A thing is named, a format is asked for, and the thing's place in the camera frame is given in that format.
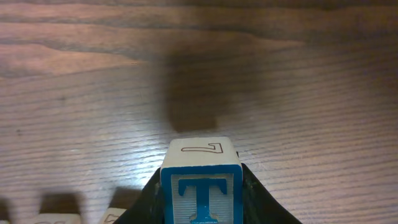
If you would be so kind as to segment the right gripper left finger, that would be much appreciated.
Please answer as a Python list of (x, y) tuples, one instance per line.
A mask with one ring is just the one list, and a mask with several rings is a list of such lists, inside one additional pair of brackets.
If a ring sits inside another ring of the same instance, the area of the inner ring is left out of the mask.
[(142, 189), (138, 199), (114, 224), (164, 224), (164, 207), (158, 168)]

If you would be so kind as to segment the yellow O letter block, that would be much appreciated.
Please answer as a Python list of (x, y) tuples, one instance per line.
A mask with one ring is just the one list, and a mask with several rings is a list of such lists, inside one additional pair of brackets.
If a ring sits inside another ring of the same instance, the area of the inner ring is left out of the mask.
[(124, 208), (109, 207), (101, 217), (98, 224), (113, 224), (125, 211), (126, 209)]

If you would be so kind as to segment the green B letter block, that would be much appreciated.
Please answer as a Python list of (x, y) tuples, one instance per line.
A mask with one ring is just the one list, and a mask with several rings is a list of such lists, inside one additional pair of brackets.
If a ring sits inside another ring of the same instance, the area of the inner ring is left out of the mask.
[(73, 213), (41, 213), (28, 224), (81, 224), (81, 216)]

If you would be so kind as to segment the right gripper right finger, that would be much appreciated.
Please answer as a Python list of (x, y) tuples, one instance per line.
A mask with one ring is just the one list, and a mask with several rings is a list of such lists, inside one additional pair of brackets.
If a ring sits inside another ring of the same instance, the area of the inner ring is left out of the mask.
[(244, 224), (302, 224), (261, 184), (248, 166), (243, 167)]

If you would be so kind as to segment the blue T letter block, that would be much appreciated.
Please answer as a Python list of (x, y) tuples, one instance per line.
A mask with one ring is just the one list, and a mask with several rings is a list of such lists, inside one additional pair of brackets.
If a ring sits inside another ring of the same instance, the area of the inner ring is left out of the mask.
[(227, 137), (172, 140), (160, 184), (165, 223), (243, 223), (243, 167)]

